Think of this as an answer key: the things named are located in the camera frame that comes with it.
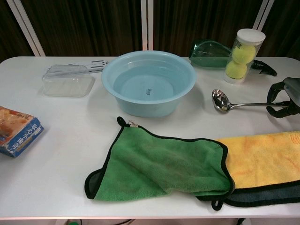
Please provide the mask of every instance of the green towel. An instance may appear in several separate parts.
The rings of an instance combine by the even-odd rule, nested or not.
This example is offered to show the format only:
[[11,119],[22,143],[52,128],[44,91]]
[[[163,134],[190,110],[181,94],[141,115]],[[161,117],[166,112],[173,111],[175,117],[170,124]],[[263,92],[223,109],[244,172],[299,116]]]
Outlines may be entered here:
[[88,198],[128,201],[177,190],[218,201],[233,191],[222,143],[157,136],[141,126],[130,127],[121,117],[117,121],[122,128],[103,168],[86,179]]

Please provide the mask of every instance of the tennis ball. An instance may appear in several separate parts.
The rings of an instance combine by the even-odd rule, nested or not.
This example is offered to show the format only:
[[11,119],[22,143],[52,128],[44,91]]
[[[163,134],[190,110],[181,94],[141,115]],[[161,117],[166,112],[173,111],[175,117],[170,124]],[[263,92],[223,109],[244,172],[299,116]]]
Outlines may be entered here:
[[239,64],[235,61],[230,61],[225,69],[226,74],[233,79],[241,79],[247,72],[246,64]]
[[232,58],[235,62],[240,64],[247,64],[255,57],[255,47],[253,45],[235,46],[232,52]]

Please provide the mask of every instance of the plastic basin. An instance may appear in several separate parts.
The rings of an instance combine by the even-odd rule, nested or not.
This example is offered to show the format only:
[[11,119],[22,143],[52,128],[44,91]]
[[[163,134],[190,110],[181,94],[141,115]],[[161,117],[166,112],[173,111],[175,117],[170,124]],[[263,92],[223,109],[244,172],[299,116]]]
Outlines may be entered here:
[[121,109],[141,117],[172,113],[196,81],[194,68],[181,57],[161,51],[124,54],[102,72],[102,83]]

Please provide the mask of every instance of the brown curtain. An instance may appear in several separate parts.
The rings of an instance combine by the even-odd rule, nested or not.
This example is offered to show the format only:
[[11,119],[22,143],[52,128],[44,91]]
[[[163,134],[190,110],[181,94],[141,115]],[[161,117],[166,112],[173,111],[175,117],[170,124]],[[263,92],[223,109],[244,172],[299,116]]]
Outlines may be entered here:
[[0,0],[0,62],[14,56],[32,56],[33,52],[5,0]]
[[154,0],[154,49],[188,56],[196,39],[232,47],[252,28],[263,0]]
[[258,56],[300,60],[300,1],[276,0],[262,32],[266,39]]
[[142,49],[140,0],[22,0],[47,56],[118,56]]

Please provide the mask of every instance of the cardboard box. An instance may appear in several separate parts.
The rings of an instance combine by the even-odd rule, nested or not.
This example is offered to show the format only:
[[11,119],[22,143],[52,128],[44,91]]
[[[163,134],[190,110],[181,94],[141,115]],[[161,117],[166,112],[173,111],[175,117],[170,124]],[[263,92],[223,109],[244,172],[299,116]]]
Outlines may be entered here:
[[0,106],[0,152],[19,156],[44,130],[33,116]]

